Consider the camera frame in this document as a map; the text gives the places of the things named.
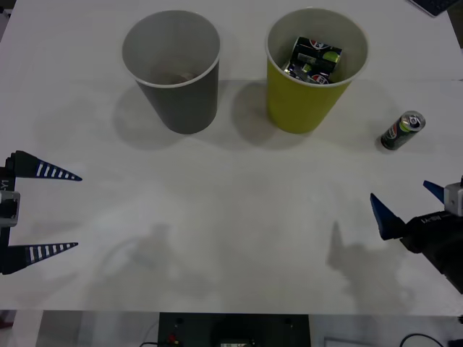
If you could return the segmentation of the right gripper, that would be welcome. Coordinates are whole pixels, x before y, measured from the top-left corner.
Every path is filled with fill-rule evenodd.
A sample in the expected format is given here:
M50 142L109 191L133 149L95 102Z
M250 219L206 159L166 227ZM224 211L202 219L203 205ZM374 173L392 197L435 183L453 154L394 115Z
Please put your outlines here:
M444 204L444 188L425 180L423 186ZM438 211L412 218L405 223L373 193L370 204L382 240L399 239L410 252L419 254L430 247L439 247L462 235L462 217Z

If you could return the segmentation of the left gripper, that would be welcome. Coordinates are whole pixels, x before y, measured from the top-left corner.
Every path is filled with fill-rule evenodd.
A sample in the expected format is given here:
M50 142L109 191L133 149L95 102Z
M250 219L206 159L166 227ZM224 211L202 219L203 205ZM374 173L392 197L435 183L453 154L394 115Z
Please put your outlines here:
M16 225L15 177L82 181L78 175L41 160L25 151L15 151L1 168L1 274L10 275L40 261L61 254L77 242L8 246L9 231Z

